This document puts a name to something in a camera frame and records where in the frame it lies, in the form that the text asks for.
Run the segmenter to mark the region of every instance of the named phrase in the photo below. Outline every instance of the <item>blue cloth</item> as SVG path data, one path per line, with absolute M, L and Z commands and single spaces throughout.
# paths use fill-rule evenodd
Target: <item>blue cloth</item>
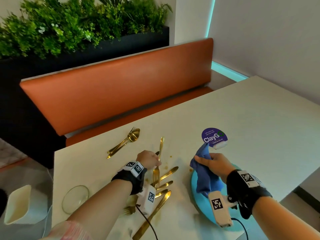
M 209 154 L 209 143 L 204 143 L 195 155 L 212 160 Z M 190 167 L 192 167 L 198 175 L 197 193 L 201 193 L 203 196 L 208 197 L 210 192 L 222 190 L 223 182 L 221 178 L 211 172 L 207 166 L 196 162 L 195 158 L 193 158 L 190 162 Z

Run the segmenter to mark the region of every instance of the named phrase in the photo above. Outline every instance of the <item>blue plate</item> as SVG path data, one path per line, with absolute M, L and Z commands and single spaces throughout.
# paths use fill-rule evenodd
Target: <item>blue plate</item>
M 198 180 L 198 174 L 197 174 L 196 171 L 193 171 L 193 174 L 192 174 L 192 177 L 191 177 L 191 190 L 192 190 L 194 201 L 195 201 L 197 207 L 199 208 L 199 210 L 211 222 L 213 222 L 214 224 L 217 224 L 216 220 L 214 218 L 214 214 L 212 212 L 212 208 L 210 206 L 210 202 L 209 202 L 208 198 L 206 198 L 202 194 L 196 192 L 197 180 Z M 221 193 L 223 195 L 227 195 L 227 186 L 225 184 L 224 184 L 224 187 L 221 190 Z M 229 213 L 230 213 L 231 217 L 237 218 L 238 220 L 240 220 L 242 222 L 242 224 L 246 227 L 246 229 L 248 229 L 248 225 L 252 221 L 251 219 L 253 219 L 253 216 L 251 216 L 248 220 L 243 219 L 241 217 L 239 208 L 237 210 L 229 208 Z M 233 226 L 225 227 L 224 230 L 227 230 L 227 231 L 243 231 L 243 227 L 241 226 L 241 224 L 239 222 L 233 221 Z

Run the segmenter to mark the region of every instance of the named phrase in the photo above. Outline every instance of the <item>purple sign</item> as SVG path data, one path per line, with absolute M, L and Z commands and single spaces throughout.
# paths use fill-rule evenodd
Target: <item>purple sign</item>
M 204 142 L 209 142 L 209 146 L 215 149 L 219 149 L 227 145 L 228 137 L 219 129 L 207 128 L 202 132 L 201 136 Z

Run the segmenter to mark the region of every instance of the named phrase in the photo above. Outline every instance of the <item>black planter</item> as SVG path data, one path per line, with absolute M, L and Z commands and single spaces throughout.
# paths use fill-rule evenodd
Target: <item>black planter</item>
M 162 33 L 138 33 L 121 40 L 102 41 L 94 48 L 58 57 L 17 57 L 0 60 L 0 138 L 48 168 L 54 151 L 65 147 L 46 118 L 20 88 L 21 79 L 61 71 L 98 61 L 144 52 L 169 45 L 169 27 Z

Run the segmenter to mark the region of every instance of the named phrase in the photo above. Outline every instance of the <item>bench backrest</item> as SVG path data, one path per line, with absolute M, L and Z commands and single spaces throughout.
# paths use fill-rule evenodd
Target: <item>bench backrest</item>
M 22 81 L 59 135 L 210 82 L 213 39 Z

